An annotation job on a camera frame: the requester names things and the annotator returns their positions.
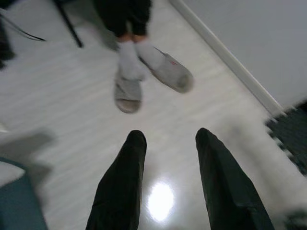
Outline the grey slipper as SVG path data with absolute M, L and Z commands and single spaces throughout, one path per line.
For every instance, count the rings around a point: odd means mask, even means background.
M 119 70 L 115 78 L 114 97 L 120 111 L 127 114 L 137 112 L 142 104 L 141 81 L 124 78 Z
M 191 72 L 175 60 L 168 53 L 157 49 L 163 56 L 163 63 L 157 69 L 152 69 L 141 57 L 141 62 L 150 70 L 162 84 L 170 87 L 178 93 L 187 93 L 193 87 L 193 75 Z

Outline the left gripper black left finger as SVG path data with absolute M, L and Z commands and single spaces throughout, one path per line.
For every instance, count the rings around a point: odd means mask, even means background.
M 138 230 L 147 142 L 131 131 L 101 178 L 85 230 Z

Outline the teal upholstered bed frame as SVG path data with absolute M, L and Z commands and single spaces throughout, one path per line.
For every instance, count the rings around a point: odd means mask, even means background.
M 26 168 L 0 157 L 0 230 L 48 230 Z

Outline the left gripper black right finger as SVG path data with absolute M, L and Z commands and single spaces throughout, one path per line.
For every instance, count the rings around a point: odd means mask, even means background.
M 195 139 L 211 230 L 275 230 L 254 184 L 223 142 L 205 128 Z

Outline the dark patterned mat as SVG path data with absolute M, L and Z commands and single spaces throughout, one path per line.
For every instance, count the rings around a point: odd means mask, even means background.
M 307 176 L 307 100 L 265 122 L 269 136 Z

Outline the person in orange shirt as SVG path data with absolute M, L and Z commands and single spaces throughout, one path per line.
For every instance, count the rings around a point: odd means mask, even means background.
M 164 56 L 147 34 L 151 0 L 94 0 L 94 6 L 107 30 L 117 38 L 118 65 L 123 78 L 143 78 L 139 58 L 152 70 L 162 65 Z

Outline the white skirting board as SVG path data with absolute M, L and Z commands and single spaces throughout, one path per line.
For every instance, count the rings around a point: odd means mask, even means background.
M 169 2 L 271 115 L 282 112 L 283 107 L 183 0 L 169 0 Z

